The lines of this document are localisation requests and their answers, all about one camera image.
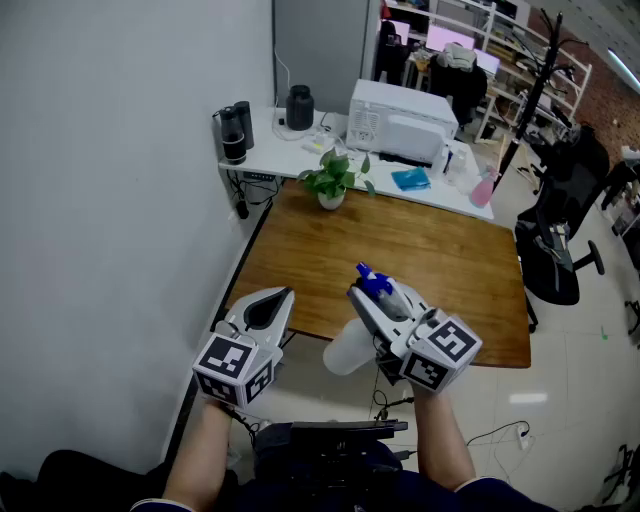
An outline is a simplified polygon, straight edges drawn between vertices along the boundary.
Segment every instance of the brick wall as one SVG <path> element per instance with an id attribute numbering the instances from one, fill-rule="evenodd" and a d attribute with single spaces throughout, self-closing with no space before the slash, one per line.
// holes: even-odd
<path id="1" fill-rule="evenodd" d="M 529 27 L 539 34 L 548 34 L 537 9 L 531 9 Z M 569 31 L 563 31 L 561 39 L 566 37 L 575 36 Z M 625 84 L 590 48 L 567 43 L 563 49 L 580 62 L 593 66 L 587 89 L 576 112 L 576 120 L 595 128 L 598 140 L 609 152 L 609 161 L 613 167 L 620 161 L 620 146 L 640 147 L 640 94 Z M 582 75 L 576 75 L 577 80 L 581 80 Z M 570 87 L 562 80 L 557 82 L 563 84 L 563 87 Z M 573 101 L 574 98 L 570 96 L 569 102 Z M 614 119 L 618 121 L 617 126 L 613 124 Z"/>

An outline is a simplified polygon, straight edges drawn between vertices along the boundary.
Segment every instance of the chair backrest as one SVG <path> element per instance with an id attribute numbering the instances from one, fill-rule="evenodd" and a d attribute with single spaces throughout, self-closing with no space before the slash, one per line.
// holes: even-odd
<path id="1" fill-rule="evenodd" d="M 609 155 L 589 126 L 582 128 L 575 143 L 556 144 L 554 153 L 533 210 L 549 225 L 567 222 L 573 237 L 604 189 Z"/>
<path id="2" fill-rule="evenodd" d="M 470 72 L 458 68 L 444 67 L 438 63 L 438 55 L 429 62 L 429 86 L 427 92 L 436 96 L 453 97 L 451 109 L 460 126 L 473 119 L 473 111 L 487 94 L 487 75 L 473 64 Z"/>
<path id="3" fill-rule="evenodd" d="M 402 84 L 402 72 L 404 71 L 405 61 L 409 57 L 409 48 L 402 44 L 396 44 L 399 43 L 399 40 L 400 36 L 396 34 L 394 23 L 388 20 L 383 21 L 380 27 L 378 51 L 373 73 L 375 82 L 379 82 L 382 72 L 386 71 L 388 84 Z"/>

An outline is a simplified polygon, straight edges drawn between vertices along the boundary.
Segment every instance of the green plant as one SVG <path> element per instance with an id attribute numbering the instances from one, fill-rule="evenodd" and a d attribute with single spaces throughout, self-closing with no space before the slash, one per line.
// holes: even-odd
<path id="1" fill-rule="evenodd" d="M 373 183 L 362 178 L 371 168 L 369 155 L 367 155 L 364 162 L 362 162 L 359 172 L 350 171 L 349 165 L 348 155 L 338 156 L 336 150 L 332 149 L 320 158 L 321 169 L 302 171 L 298 175 L 297 181 L 304 182 L 305 188 L 314 194 L 317 195 L 321 192 L 326 194 L 328 199 L 332 199 L 344 194 L 348 188 L 353 188 L 356 180 L 360 179 L 364 182 L 365 187 L 367 187 L 369 195 L 371 197 L 375 196 L 376 189 L 373 187 Z"/>

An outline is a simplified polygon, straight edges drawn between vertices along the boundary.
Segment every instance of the black and white marker cube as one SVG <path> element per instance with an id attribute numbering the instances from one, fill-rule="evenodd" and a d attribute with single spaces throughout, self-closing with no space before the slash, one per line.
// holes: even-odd
<path id="1" fill-rule="evenodd" d="M 400 374 L 423 388 L 440 393 L 469 366 L 482 340 L 457 316 L 436 326 L 421 325 L 409 347 Z"/>
<path id="2" fill-rule="evenodd" d="M 245 340 L 214 333 L 193 365 L 204 394 L 240 408 L 273 381 L 274 366 L 282 357 L 278 347 L 267 350 Z"/>

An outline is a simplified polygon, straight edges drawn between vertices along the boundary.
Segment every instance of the electrical outlet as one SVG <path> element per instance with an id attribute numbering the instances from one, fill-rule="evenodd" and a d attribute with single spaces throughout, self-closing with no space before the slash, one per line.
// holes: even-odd
<path id="1" fill-rule="evenodd" d="M 527 431 L 527 427 L 524 425 L 518 425 L 518 428 L 516 428 L 516 435 L 518 436 L 520 449 L 525 451 L 529 448 L 529 432 Z"/>

